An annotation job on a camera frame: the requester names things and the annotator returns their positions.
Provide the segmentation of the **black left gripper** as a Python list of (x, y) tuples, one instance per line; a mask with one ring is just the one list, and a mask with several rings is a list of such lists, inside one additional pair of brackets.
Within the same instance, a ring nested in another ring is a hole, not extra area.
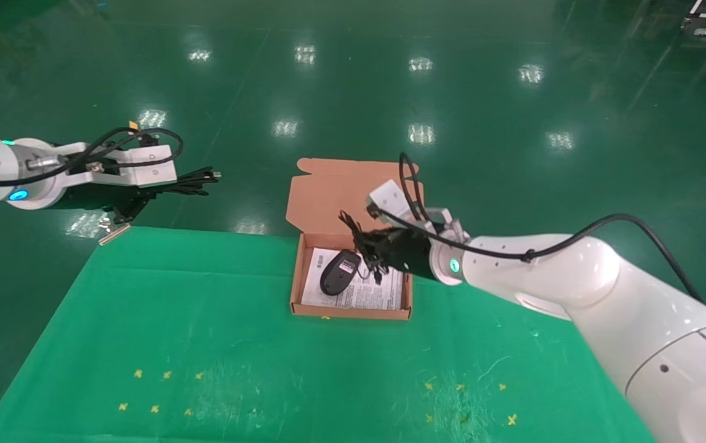
[(51, 210), (104, 210), (113, 211), (113, 223), (131, 223), (147, 206), (148, 201), (163, 193), (164, 185), (126, 187), (103, 184), (84, 184), (69, 187)]

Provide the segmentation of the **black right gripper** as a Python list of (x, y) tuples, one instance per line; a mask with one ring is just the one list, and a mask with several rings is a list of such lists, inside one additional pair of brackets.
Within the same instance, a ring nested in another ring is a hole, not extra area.
[(355, 231), (353, 244), (361, 253), (362, 261), (381, 279), (390, 268), (400, 272), (435, 280), (430, 266), (431, 243), (429, 238), (409, 229), (390, 228), (386, 231)]

